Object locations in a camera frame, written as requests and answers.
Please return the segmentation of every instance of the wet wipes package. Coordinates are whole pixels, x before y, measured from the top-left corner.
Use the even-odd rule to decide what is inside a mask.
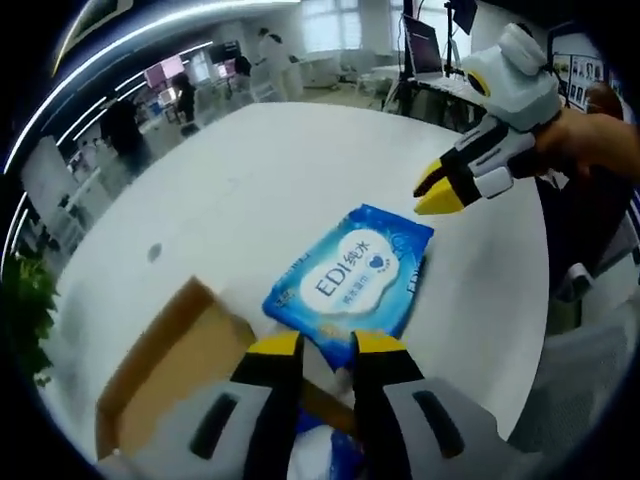
[[[300,257],[262,308],[318,345],[335,369],[351,359],[351,332],[397,336],[407,321],[433,229],[362,205]]]

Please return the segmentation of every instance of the green leaves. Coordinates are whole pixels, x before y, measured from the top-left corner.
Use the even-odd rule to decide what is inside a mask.
[[[20,363],[38,386],[49,378],[41,372],[51,361],[40,348],[53,325],[55,283],[41,259],[8,256],[0,288],[3,319]]]

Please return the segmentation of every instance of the cardboard box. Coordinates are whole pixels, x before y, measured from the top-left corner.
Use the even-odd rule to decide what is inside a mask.
[[[255,341],[249,325],[191,278],[151,322],[107,383],[96,407],[98,459],[133,455],[159,417],[198,388],[228,379]]]

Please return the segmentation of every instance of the laptop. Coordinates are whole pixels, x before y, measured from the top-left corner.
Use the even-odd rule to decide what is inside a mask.
[[[443,77],[436,29],[408,15],[404,16],[404,26],[415,79],[432,81]]]

